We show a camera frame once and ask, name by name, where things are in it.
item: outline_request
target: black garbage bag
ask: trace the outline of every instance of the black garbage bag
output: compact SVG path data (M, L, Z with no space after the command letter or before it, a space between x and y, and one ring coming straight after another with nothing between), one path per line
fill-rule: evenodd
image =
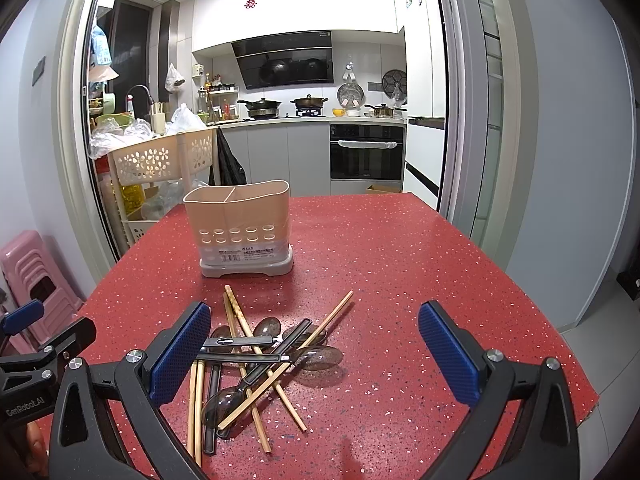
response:
M222 133L222 128L218 128L216 133L218 140L218 165L220 166L220 181L222 186L241 186L246 184L246 174L244 168L231 153ZM215 186L213 179L213 166L209 170L209 185Z

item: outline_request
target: speckled red tabletop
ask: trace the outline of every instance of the speckled red tabletop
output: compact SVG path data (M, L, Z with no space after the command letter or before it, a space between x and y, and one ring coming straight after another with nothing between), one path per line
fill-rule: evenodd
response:
M410 194L295 198L290 202L293 270L263 276L204 278L182 206L149 231L100 282L81 314L98 327L84 352L91 363L145 348L193 300L226 324L223 286L231 284L251 324L277 316L283 327L321 320L350 290L353 303L328 342L344 352L338 370L284 381L310 428L301 433L277 396L263 397L262 420L273 452L258 444L251 416L241 433L218 444L203 469L220 480L419 478L462 421L416 327L420 305L437 299L485 348L564 366L578 420L597 395L544 315L467 238ZM225 384L237 381L234 370ZM162 412L186 441L188 378ZM491 468L515 406L476 470ZM136 465L153 474L117 406L116 421Z

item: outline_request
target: oven handle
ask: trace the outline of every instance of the oven handle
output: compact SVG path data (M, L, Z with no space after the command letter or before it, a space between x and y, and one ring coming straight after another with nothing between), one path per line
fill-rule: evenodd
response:
M366 140L338 140L338 145L343 148L375 148L376 150L392 150L398 143L393 142L367 142Z

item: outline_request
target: utensil holder base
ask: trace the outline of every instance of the utensil holder base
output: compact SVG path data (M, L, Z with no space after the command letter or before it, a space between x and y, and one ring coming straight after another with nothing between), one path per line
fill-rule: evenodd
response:
M200 270L206 278L221 278L226 274L266 274L267 276L281 276L287 274L293 268L293 248L289 245L289 253L286 259L272 264L264 264L256 262L255 265L243 264L228 266L209 266L203 264L200 260Z

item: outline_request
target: cardboard box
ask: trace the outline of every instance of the cardboard box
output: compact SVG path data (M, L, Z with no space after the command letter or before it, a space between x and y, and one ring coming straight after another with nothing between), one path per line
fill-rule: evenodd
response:
M382 184L371 184L365 190L366 194L378 194L378 193L400 193L399 187L382 186Z

